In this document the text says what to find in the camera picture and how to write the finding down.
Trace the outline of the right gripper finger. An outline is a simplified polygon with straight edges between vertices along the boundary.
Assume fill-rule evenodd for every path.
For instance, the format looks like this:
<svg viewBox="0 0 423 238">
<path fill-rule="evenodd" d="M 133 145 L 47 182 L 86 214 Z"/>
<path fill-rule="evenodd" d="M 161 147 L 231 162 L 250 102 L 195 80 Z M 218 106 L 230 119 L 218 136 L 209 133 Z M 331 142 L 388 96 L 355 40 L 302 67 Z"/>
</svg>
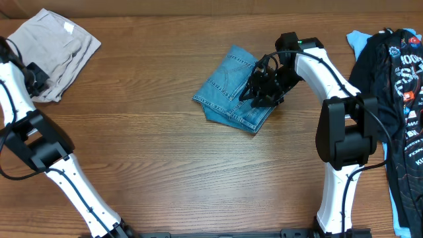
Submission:
<svg viewBox="0 0 423 238">
<path fill-rule="evenodd" d="M 256 98 L 256 95 L 254 91 L 252 90 L 252 87 L 249 84 L 247 84 L 245 88 L 243 89 L 242 93 L 240 94 L 239 100 L 244 101 L 244 100 L 250 100 L 255 98 Z"/>
<path fill-rule="evenodd" d="M 253 108 L 275 107 L 282 102 L 284 102 L 284 97 L 281 97 L 277 100 L 273 100 L 269 97 L 256 97 L 250 105 Z"/>
</svg>

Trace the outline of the light blue denim jeans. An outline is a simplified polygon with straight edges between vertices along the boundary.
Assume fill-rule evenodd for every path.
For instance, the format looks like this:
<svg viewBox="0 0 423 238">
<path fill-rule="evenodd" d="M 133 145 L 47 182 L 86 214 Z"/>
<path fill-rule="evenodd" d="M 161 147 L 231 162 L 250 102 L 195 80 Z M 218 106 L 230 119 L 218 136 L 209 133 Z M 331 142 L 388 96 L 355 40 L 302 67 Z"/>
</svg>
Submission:
<svg viewBox="0 0 423 238">
<path fill-rule="evenodd" d="M 231 46 L 221 64 L 192 97 L 202 105 L 207 120 L 252 134 L 259 131 L 274 108 L 253 108 L 251 100 L 239 100 L 256 62 L 246 50 Z"/>
</svg>

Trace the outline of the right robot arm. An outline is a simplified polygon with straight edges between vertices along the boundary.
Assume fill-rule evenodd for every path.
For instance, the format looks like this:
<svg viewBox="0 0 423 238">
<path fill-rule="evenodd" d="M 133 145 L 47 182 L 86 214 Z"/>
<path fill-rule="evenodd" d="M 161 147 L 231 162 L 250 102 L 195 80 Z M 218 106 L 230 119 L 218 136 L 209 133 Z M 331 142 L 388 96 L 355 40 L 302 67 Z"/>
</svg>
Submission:
<svg viewBox="0 0 423 238">
<path fill-rule="evenodd" d="M 371 237 L 369 229 L 352 227 L 351 211 L 361 169 L 377 143 L 377 100 L 353 87 L 328 58 L 317 38 L 300 40 L 283 33 L 276 51 L 258 60 L 241 101 L 253 108 L 275 107 L 298 82 L 304 81 L 321 103 L 315 136 L 325 164 L 323 198 L 311 228 L 282 229 L 282 237 Z"/>
</svg>

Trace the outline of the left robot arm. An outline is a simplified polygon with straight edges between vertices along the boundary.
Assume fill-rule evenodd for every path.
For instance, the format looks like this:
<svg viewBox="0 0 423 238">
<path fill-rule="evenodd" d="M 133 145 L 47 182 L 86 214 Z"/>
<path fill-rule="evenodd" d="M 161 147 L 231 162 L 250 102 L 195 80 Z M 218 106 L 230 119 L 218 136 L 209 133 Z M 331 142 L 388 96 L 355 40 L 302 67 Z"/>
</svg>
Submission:
<svg viewBox="0 0 423 238">
<path fill-rule="evenodd" d="M 84 175 L 70 137 L 38 110 L 37 96 L 48 76 L 35 64 L 25 65 L 16 44 L 1 38 L 1 147 L 7 147 L 36 176 L 44 173 L 68 197 L 85 220 L 91 237 L 137 237 L 100 197 Z"/>
</svg>

